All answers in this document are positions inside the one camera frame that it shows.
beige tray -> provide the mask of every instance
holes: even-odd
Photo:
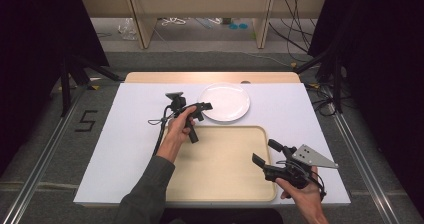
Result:
[[[269,163],[267,136],[259,126],[196,126],[199,142],[188,140],[175,161],[168,202],[271,201],[275,184],[252,162],[256,153]]]

white desk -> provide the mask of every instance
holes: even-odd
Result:
[[[150,160],[159,133],[148,119],[160,117],[170,100],[165,93],[183,91],[187,103],[194,103],[208,84],[121,84],[99,142],[74,202],[85,206],[118,205],[130,192]],[[226,125],[258,125],[268,138],[283,145],[307,144],[332,159],[303,84],[243,84],[251,98],[245,116]],[[198,126],[221,125],[205,118]],[[270,150],[272,163],[282,154]],[[340,175],[335,169],[320,168],[328,195],[324,204],[349,204]],[[261,202],[173,202],[179,207],[276,207],[293,204],[280,200],[278,188],[272,201]]]

floor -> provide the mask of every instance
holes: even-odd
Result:
[[[249,19],[234,19],[238,27],[246,24],[247,28],[230,29],[228,25],[215,24],[206,19],[182,19],[183,25],[167,23],[159,20],[152,42],[148,49],[141,50],[137,40],[124,40],[118,32],[125,23],[123,19],[92,19],[104,51],[111,63],[110,70],[125,76],[130,71],[140,69],[138,60],[146,58],[159,60],[160,54],[167,58],[165,63],[151,61],[151,68],[156,70],[167,66],[184,66],[190,61],[187,56],[200,58],[208,65],[220,66],[218,60],[225,57],[234,63],[246,62],[246,67],[269,62],[270,67],[283,68],[290,71],[293,66],[302,65],[302,61],[311,59],[301,49],[307,49],[307,43],[299,32],[291,31],[284,23],[290,25],[291,20],[271,20],[272,26],[282,35],[289,36],[299,47],[288,43],[276,31],[270,29],[264,49],[256,47],[252,23]],[[301,20],[304,32],[313,34],[316,20]],[[300,75],[302,82],[314,83],[313,67]],[[101,78],[90,73],[92,78]],[[49,165],[37,181],[37,189],[26,206],[21,223],[110,223],[115,214],[113,208],[87,209],[72,203],[80,178],[90,160],[102,124],[110,109],[118,84],[102,79],[93,79],[93,87],[97,90],[81,90],[76,87],[73,96],[78,97],[78,106],[69,123],[62,127],[64,132],[58,136],[60,140],[53,148]],[[322,85],[322,92],[329,93],[328,87]],[[323,94],[316,89],[309,91],[311,102],[320,101]],[[91,132],[75,132],[81,126],[81,115],[87,110],[96,110],[96,125]],[[323,114],[332,111],[331,106],[320,109]],[[409,197],[402,189],[384,155],[378,152],[372,134],[367,129],[360,111],[355,108],[354,100],[343,102],[343,114],[325,116],[317,112],[317,118],[328,142],[333,157],[340,165],[340,175],[350,194],[352,203],[348,206],[326,206],[325,212],[331,223],[424,223],[415,210]],[[24,183],[28,180],[46,143],[51,143],[52,133],[61,122],[61,92],[57,85],[52,90],[51,102],[46,106],[45,114],[34,129],[28,143],[22,146],[15,160],[6,173],[0,178],[0,218],[3,220],[12,208]],[[370,185],[377,185],[381,192],[375,192]],[[379,198],[389,200],[388,205],[378,203]],[[380,208],[393,208],[393,216],[384,214]],[[300,214],[295,207],[282,207],[279,212],[285,223],[299,223]]]

round plate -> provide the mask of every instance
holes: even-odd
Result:
[[[208,86],[200,95],[199,102],[210,102],[213,109],[203,111],[207,117],[217,121],[239,119],[250,107],[247,92],[239,85],[217,83]]]

person's right hand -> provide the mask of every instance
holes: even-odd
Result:
[[[312,171],[318,173],[317,167],[313,166]],[[313,173],[312,177],[317,180],[316,174]],[[275,182],[284,190],[283,194],[281,194],[281,199],[285,199],[290,195],[309,224],[328,223],[322,210],[319,188],[315,183],[310,182],[305,188],[297,189],[281,178],[277,178]]]

